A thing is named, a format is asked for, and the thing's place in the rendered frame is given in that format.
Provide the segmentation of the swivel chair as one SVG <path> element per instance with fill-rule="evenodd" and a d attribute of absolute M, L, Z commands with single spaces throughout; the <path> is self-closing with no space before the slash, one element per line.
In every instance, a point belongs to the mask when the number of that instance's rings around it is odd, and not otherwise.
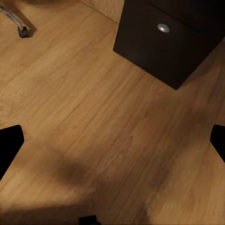
<path fill-rule="evenodd" d="M 0 5 L 0 11 L 4 13 L 9 19 L 11 19 L 16 25 L 19 37 L 29 36 L 27 27 L 23 26 L 21 21 L 19 21 L 14 15 L 12 15 L 9 11 L 7 11 L 3 6 Z"/>

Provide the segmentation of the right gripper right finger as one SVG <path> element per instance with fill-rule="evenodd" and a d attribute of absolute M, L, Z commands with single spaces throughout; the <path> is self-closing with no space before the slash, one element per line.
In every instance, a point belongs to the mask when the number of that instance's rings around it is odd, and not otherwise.
<path fill-rule="evenodd" d="M 218 154 L 221 156 L 223 161 L 225 162 L 225 127 L 221 125 L 214 125 L 210 142 L 217 150 Z"/>

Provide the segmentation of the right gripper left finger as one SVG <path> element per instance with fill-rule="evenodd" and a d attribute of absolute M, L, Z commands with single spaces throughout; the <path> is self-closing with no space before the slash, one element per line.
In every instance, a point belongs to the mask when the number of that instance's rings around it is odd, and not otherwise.
<path fill-rule="evenodd" d="M 24 143 L 21 125 L 0 130 L 0 181 Z"/>

